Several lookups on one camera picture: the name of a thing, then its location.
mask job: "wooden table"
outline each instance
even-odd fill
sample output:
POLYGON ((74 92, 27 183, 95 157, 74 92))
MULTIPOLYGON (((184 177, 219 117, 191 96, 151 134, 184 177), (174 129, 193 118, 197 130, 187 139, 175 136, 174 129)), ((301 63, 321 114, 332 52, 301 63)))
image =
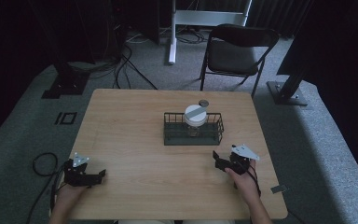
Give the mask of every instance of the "wooden table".
POLYGON ((260 156, 256 165, 261 199, 271 218, 287 216, 278 180, 250 94, 211 91, 96 90, 74 153, 90 157, 88 174, 107 170, 87 190, 73 219, 248 219, 249 210, 232 180, 214 168, 216 150, 228 158, 245 144, 260 156), (222 114, 220 146, 164 146, 164 112, 184 112, 199 100, 222 114))

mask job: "chair seat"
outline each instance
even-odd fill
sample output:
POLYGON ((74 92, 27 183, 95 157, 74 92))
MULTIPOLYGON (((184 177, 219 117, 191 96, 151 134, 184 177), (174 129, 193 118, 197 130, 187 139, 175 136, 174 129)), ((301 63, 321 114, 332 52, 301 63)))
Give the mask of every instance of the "chair seat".
POLYGON ((239 48, 225 41, 214 40, 208 53, 208 67, 214 72, 252 76, 258 72, 253 48, 239 48))

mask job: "metal wire basket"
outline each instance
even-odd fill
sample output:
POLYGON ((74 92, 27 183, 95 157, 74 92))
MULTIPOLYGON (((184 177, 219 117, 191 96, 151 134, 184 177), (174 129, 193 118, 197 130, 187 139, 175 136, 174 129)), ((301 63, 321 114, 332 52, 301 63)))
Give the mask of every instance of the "metal wire basket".
POLYGON ((185 122, 185 113, 164 113, 165 146, 218 146, 223 138, 223 120, 220 113, 207 113, 205 123, 191 127, 185 122))

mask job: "black chair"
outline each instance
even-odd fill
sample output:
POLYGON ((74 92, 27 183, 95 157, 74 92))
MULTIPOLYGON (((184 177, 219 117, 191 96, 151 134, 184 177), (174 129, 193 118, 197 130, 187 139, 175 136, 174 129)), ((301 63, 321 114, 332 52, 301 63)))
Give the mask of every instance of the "black chair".
POLYGON ((278 39, 279 35, 270 29, 232 24, 221 24, 214 27, 209 34, 201 68, 200 90, 203 91, 206 74, 244 77, 241 84, 249 76, 257 74, 252 91, 252 97, 254 97, 266 56, 278 42, 278 39), (265 47, 264 53, 258 59, 255 56, 254 47, 265 47))

